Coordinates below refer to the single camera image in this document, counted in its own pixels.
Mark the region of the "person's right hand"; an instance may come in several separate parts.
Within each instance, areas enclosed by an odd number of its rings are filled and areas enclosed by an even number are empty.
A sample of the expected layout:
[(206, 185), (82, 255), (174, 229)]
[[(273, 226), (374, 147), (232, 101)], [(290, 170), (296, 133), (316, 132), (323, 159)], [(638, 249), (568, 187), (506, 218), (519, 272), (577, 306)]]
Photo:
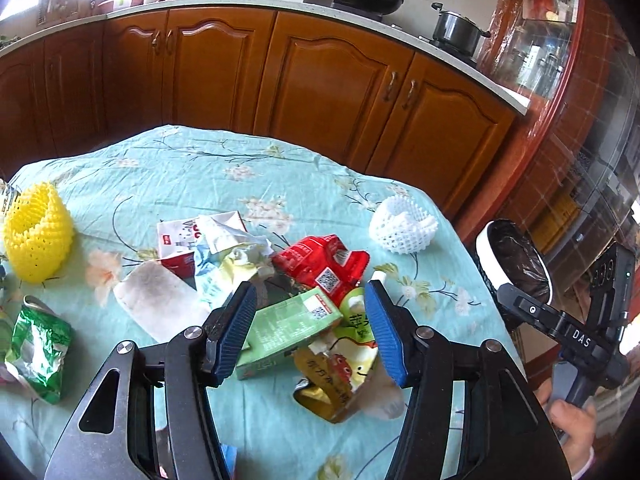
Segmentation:
[(559, 399), (548, 408), (551, 395), (552, 380), (548, 378), (537, 389), (536, 398), (547, 411), (552, 424), (566, 435), (562, 450), (572, 478), (580, 479), (594, 460), (592, 445), (597, 429), (596, 406), (589, 400), (584, 408), (576, 408)]

